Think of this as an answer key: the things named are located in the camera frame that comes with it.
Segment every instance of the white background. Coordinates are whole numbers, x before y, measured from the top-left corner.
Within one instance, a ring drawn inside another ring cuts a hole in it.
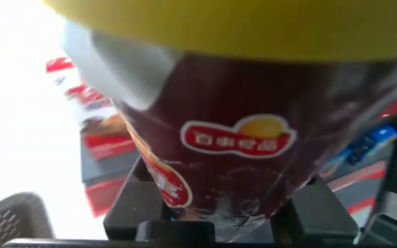
[[[79,128],[45,75],[62,21],[36,0],[0,0],[0,200],[35,192],[57,238],[103,239],[81,183]]]

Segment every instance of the baishi foods logo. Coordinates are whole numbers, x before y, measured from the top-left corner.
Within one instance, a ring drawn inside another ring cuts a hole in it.
[[[237,154],[247,158],[273,158],[296,140],[296,131],[274,114],[245,117],[233,127],[188,121],[181,129],[184,146],[207,154]]]

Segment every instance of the red packaging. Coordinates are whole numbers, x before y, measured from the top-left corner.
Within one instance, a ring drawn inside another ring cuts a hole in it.
[[[87,86],[73,62],[60,57],[47,62],[47,73],[66,97],[86,147],[95,159],[134,149],[125,123],[108,97]]]

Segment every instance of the yellow lid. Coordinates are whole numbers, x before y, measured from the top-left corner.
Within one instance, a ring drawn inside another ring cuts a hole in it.
[[[397,57],[397,0],[43,0],[97,30],[252,59]]]

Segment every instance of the snack package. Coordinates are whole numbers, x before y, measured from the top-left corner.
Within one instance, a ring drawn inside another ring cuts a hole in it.
[[[217,240],[268,221],[397,97],[397,59],[240,59],[70,22],[63,46],[114,99],[172,216],[211,221]]]
[[[69,58],[59,57],[48,61],[46,70],[50,80],[67,99],[81,127],[83,141],[95,159],[135,148],[111,100],[86,85]]]
[[[377,127],[356,138],[343,151],[335,155],[319,170],[327,182],[344,173],[346,167],[362,167],[369,159],[377,159],[379,152],[387,153],[387,146],[397,139],[397,131],[390,125]]]

